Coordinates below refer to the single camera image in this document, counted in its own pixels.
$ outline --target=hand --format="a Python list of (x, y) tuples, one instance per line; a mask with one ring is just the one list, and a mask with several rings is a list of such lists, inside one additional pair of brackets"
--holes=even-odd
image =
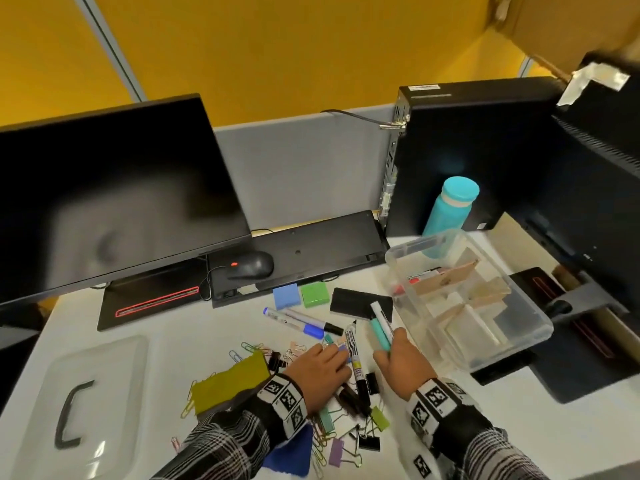
[(284, 370), (283, 374), (302, 389), (309, 415), (320, 411), (338, 387), (349, 380), (348, 358), (349, 352), (338, 350), (335, 344), (324, 350), (316, 344)]
[(405, 401), (429, 379), (438, 377), (427, 358), (409, 342), (404, 328), (394, 330), (391, 352), (376, 350), (373, 360), (391, 389)]

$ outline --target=black mouse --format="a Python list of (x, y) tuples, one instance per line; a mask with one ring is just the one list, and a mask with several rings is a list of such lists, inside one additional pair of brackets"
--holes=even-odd
[(226, 266), (225, 272), (229, 280), (267, 278), (273, 273), (273, 257), (264, 251), (250, 251), (237, 256)]

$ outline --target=clear plastic box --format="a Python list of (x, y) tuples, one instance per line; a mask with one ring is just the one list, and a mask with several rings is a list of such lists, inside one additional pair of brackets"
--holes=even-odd
[(431, 361), (473, 372), (553, 333), (548, 316), (462, 230), (395, 246), (385, 259), (388, 293)]

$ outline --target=monitor screen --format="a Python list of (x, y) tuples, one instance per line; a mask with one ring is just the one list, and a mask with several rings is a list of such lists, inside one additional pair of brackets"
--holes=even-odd
[(0, 303), (250, 238), (198, 95), (0, 128)]

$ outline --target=desktop computer tower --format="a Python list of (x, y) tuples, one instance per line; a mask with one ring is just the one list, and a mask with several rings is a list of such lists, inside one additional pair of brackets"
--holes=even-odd
[(464, 230), (491, 229), (545, 167), (531, 144), (551, 124), (563, 84), (552, 77), (404, 86), (389, 138), (379, 218), (388, 237), (420, 235), (448, 177), (475, 180), (480, 195)]

